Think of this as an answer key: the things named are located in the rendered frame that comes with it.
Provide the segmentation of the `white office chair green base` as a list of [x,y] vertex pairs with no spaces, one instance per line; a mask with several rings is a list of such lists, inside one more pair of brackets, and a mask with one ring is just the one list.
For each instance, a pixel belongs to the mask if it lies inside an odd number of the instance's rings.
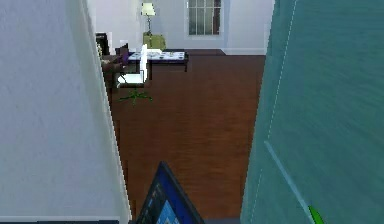
[[146,91],[139,91],[139,88],[143,88],[148,81],[148,47],[144,44],[141,47],[140,52],[133,53],[139,62],[136,66],[136,71],[132,72],[120,72],[116,79],[117,88],[130,88],[130,91],[126,96],[121,97],[120,101],[132,100],[132,105],[136,105],[138,99],[148,99],[152,101],[153,98],[148,95]]

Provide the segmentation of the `floor lamp with cream shade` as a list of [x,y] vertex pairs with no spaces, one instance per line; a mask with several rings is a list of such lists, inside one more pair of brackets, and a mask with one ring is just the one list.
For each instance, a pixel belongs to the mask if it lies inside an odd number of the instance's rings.
[[151,18],[156,15],[154,5],[152,3],[143,3],[141,7],[141,14],[147,19],[147,31],[146,35],[151,34]]

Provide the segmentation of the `teal room door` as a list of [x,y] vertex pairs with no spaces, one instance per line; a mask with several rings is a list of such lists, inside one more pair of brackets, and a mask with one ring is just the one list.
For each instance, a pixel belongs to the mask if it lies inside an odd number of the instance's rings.
[[384,224],[384,0],[275,0],[241,224]]

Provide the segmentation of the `white framed window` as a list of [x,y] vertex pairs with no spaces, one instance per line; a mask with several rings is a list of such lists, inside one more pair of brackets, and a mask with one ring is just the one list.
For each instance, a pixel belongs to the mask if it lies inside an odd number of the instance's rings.
[[187,0],[186,6],[190,36],[220,34],[222,0]]

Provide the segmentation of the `dark table with patterned top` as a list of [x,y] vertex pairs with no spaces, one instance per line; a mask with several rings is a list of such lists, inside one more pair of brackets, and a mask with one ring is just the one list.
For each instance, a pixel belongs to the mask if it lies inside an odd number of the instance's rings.
[[185,51],[170,51],[165,49],[148,49],[145,54],[147,59],[148,75],[152,78],[152,66],[183,66],[184,71],[188,70],[189,55]]

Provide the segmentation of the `black television set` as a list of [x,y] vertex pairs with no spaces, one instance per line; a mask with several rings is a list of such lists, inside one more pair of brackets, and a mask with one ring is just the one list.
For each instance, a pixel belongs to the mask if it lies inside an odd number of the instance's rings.
[[106,33],[96,34],[97,49],[101,55],[109,55],[109,44]]

